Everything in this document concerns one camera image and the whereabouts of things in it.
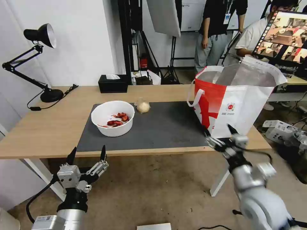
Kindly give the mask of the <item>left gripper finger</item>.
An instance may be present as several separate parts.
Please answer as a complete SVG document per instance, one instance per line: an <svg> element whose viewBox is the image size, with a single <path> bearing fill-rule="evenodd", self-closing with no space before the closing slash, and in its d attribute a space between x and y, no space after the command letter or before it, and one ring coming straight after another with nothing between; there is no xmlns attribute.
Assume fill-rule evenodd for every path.
<svg viewBox="0 0 307 230"><path fill-rule="evenodd" d="M72 166L74 163L77 147L74 147L70 154L68 154L65 163L60 165L60 168L64 166Z"/></svg>
<svg viewBox="0 0 307 230"><path fill-rule="evenodd" d="M106 146L103 145L100 155L100 160L86 172L87 176L92 178L99 178L109 167L107 162Z"/></svg>

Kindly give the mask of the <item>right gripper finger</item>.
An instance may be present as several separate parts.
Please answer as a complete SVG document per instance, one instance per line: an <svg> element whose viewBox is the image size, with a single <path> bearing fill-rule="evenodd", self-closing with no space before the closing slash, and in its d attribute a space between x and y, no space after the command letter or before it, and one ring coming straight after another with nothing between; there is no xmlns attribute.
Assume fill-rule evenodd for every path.
<svg viewBox="0 0 307 230"><path fill-rule="evenodd" d="M231 136L230 137L234 137L234 136L238 136L238 131L232 127L230 124L227 124L227 127L229 129L229 132L231 133Z"/></svg>
<svg viewBox="0 0 307 230"><path fill-rule="evenodd" d="M214 150L225 150L225 143L219 139L213 138L206 127L202 127L205 139L208 145Z"/></svg>

